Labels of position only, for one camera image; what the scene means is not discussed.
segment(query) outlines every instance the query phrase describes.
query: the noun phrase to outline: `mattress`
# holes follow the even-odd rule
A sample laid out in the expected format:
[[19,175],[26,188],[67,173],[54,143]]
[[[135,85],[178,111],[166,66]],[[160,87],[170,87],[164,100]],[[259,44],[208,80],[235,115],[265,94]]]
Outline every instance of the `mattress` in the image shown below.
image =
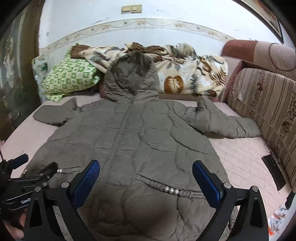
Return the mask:
[[[76,95],[75,97],[78,106],[101,99],[98,93],[94,95]],[[65,97],[59,103],[46,101],[43,105],[61,105],[70,98],[73,98],[73,96]],[[186,106],[195,107],[197,105],[193,101],[177,101]],[[239,116],[225,103],[215,102],[215,105],[227,115]],[[30,161],[36,151],[57,129],[56,126],[34,120],[33,114],[5,142],[1,149],[5,159],[9,160],[26,153]],[[261,137],[229,139],[210,136],[209,139],[221,159],[231,184],[234,187],[247,189],[252,185],[258,186],[266,214],[268,217],[272,215],[280,204],[285,202],[291,192],[291,187],[286,184],[280,192],[277,191],[271,174],[261,160],[262,156],[269,154],[265,141]],[[19,177],[25,167],[26,165],[23,165],[14,170],[12,177]]]

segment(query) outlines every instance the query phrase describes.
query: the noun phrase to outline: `jacket hood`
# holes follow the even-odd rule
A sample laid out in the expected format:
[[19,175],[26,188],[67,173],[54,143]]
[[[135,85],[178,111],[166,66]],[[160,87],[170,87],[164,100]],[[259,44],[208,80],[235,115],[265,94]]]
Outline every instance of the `jacket hood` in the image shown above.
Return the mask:
[[117,60],[104,77],[104,93],[113,101],[152,101],[158,99],[159,79],[153,60],[130,52]]

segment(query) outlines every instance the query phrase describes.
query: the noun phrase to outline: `pearl bead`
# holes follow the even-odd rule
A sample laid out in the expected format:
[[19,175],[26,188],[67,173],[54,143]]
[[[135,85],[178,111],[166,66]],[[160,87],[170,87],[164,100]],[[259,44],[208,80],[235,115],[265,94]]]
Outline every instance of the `pearl bead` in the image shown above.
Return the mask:
[[170,189],[168,190],[168,193],[169,193],[169,194],[173,194],[173,193],[174,193],[174,191],[175,191],[175,189],[173,189],[173,188],[170,188]]

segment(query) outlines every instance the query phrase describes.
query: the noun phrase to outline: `wallpaper border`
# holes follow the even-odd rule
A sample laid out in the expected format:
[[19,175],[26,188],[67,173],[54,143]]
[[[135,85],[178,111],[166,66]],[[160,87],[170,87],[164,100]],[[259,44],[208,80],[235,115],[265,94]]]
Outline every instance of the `wallpaper border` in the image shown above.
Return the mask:
[[115,31],[119,29],[137,29],[137,28],[160,28],[160,29],[170,29],[170,30],[181,30],[186,32],[191,32],[195,34],[201,34],[208,36],[213,39],[217,39],[222,42],[227,42],[234,39],[233,37],[216,31],[214,29],[184,22],[180,20],[173,19],[164,19],[164,18],[132,18],[124,20],[116,20],[107,23],[100,23],[82,30],[79,30],[75,33],[69,34],[60,40],[53,42],[45,48],[39,49],[39,54],[50,53],[66,44],[71,42],[76,42],[85,37],[101,34],[109,31]]

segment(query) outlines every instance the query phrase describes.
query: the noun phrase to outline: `green and white fabric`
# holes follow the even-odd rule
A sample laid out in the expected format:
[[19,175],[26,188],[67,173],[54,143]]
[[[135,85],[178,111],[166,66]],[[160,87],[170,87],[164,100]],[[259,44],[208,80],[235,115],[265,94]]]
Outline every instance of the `green and white fabric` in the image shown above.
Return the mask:
[[97,69],[85,59],[71,59],[70,51],[71,48],[43,82],[48,100],[59,102],[64,96],[88,89],[99,82]]

